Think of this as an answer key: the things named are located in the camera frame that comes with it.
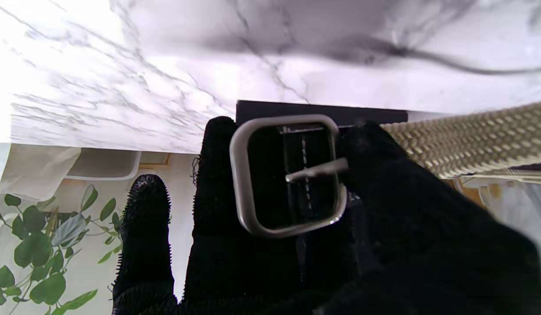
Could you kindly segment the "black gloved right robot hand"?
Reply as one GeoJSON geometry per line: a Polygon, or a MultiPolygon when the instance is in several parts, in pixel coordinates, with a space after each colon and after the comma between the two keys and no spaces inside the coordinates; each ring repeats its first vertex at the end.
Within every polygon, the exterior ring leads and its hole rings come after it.
{"type": "Polygon", "coordinates": [[[296,238],[254,237],[238,221],[236,130],[228,116],[206,125],[181,302],[166,186],[154,174],[136,178],[119,227],[114,315],[541,315],[535,244],[414,163],[371,121],[348,129],[339,154],[379,265],[358,272],[352,222],[343,218],[308,233],[302,275],[296,238]]]}

